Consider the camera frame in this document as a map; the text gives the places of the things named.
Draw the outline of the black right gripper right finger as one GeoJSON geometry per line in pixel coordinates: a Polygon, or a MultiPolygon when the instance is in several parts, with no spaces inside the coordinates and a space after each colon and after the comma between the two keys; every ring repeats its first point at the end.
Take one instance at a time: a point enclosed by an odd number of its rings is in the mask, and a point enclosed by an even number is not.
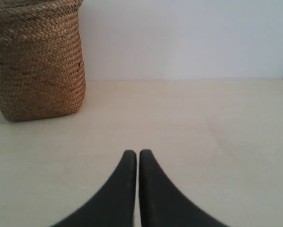
{"type": "Polygon", "coordinates": [[[192,203],[168,178],[153,153],[139,153],[139,207],[143,227],[224,227],[192,203]]]}

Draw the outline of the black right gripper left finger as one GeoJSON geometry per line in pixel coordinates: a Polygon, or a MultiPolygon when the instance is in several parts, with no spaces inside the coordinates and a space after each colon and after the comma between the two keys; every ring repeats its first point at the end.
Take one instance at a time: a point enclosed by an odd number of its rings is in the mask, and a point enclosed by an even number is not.
{"type": "Polygon", "coordinates": [[[137,178],[137,156],[124,151],[112,175],[100,190],[55,227],[132,227],[137,178]]]}

